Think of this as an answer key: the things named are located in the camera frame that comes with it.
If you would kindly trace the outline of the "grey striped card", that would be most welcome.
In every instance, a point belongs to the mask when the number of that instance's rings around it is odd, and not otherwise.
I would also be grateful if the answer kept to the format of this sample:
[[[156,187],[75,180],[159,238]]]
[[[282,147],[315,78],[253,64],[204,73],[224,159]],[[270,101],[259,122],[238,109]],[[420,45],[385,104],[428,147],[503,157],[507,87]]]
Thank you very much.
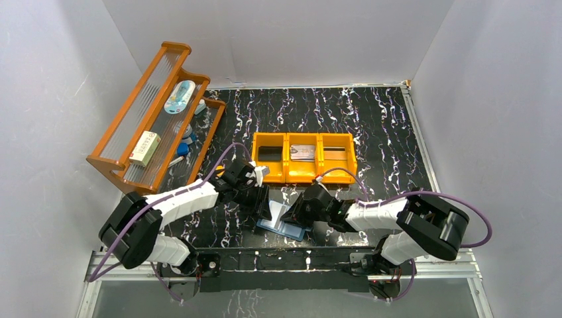
[[[269,208],[272,219],[270,221],[264,220],[263,224],[272,229],[277,229],[281,222],[281,216],[289,210],[290,206],[277,201],[270,201]]]

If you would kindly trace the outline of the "blue card holder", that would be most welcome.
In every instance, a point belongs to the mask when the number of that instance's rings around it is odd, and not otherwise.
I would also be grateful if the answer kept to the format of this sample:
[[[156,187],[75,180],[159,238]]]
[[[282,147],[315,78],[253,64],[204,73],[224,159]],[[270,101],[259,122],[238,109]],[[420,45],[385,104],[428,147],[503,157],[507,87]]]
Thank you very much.
[[[264,225],[263,221],[264,219],[259,219],[256,223],[257,227],[276,233],[278,235],[282,235],[283,237],[296,240],[298,242],[301,242],[303,240],[305,232],[312,231],[312,228],[301,228],[299,226],[288,224],[283,221],[280,222],[277,229],[272,229]]]

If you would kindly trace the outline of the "yellow three-compartment bin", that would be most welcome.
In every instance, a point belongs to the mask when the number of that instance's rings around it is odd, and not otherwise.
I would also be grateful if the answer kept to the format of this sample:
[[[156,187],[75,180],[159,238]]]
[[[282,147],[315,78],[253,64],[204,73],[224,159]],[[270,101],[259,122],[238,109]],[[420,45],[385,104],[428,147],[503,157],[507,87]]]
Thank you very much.
[[[290,160],[289,149],[292,144],[312,144],[316,147],[314,162]],[[258,161],[260,146],[282,146],[281,162]],[[347,160],[326,160],[324,147],[344,147]],[[266,166],[269,173],[263,181],[267,184],[309,184],[323,175],[325,184],[353,184],[353,175],[357,173],[357,156],[355,143],[350,133],[304,133],[304,132],[256,132],[253,134],[252,160],[259,166]]]

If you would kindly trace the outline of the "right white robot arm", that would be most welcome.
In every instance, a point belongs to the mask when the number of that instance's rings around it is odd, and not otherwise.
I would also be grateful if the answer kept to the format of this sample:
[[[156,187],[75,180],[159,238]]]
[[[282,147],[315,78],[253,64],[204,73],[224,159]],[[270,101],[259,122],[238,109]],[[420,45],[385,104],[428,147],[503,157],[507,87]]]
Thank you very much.
[[[373,254],[350,261],[356,275],[393,274],[401,264],[431,255],[456,259],[469,224],[469,216],[430,191],[413,191],[389,203],[340,200],[323,184],[314,183],[281,216],[281,221],[310,228],[325,222],[340,233],[389,229]]]

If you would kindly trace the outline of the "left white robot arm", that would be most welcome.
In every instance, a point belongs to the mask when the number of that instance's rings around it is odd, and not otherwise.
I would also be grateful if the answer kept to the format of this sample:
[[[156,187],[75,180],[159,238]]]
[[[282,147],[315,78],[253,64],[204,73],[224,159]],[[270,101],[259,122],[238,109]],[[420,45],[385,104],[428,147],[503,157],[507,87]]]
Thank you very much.
[[[143,196],[126,194],[99,231],[100,241],[126,269],[144,262],[167,264],[182,275],[203,269],[201,254],[187,240],[163,234],[164,228],[198,211],[236,203],[250,214],[271,220],[268,166],[235,160],[204,179],[178,189]]]

